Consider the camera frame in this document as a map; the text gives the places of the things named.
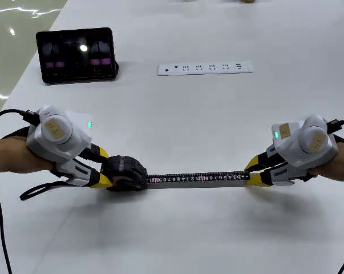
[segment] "electrical outlet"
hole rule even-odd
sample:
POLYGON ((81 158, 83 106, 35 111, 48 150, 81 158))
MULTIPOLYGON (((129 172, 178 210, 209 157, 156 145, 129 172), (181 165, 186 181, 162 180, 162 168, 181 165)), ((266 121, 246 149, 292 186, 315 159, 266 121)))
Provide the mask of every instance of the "electrical outlet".
POLYGON ((203 65, 195 65, 195 71, 200 72, 200 71, 203 71, 203 70, 204 70, 203 65))
POLYGON ((250 61, 244 62, 212 62, 212 63, 181 63, 159 65, 157 74, 168 75, 188 75, 188 74, 225 74, 225 73, 250 73, 253 66, 250 61))

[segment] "hand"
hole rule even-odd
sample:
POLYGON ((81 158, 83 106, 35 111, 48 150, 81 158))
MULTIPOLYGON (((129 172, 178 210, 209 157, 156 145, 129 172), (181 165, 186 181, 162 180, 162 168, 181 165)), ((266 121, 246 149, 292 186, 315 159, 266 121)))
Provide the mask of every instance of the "hand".
POLYGON ((338 154, 328 163, 312 168, 309 172, 329 179, 344 181, 344 143, 338 143, 338 154))
POLYGON ((1 172, 31 173, 40 170, 52 170, 55 163, 44 160, 32 152, 26 146, 26 138, 10 137, 0 140, 3 146, 3 158, 1 172))

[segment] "table surface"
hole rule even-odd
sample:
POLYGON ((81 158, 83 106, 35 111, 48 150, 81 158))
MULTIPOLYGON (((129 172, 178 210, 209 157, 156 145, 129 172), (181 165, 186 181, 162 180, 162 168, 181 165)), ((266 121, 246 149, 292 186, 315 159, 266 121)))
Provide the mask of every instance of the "table surface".
MULTIPOLYGON (((94 143, 151 174, 242 170, 271 144, 273 123, 344 119, 344 0, 69 0, 52 29, 104 26, 116 81, 46 86, 36 54, 4 108, 88 113, 94 143), (156 75, 163 63, 243 60, 254 73, 156 75)), ((0 137, 21 125, 3 117, 0 137)), ((0 174, 16 274, 337 273, 344 261, 344 183, 19 200, 54 179, 0 174)))

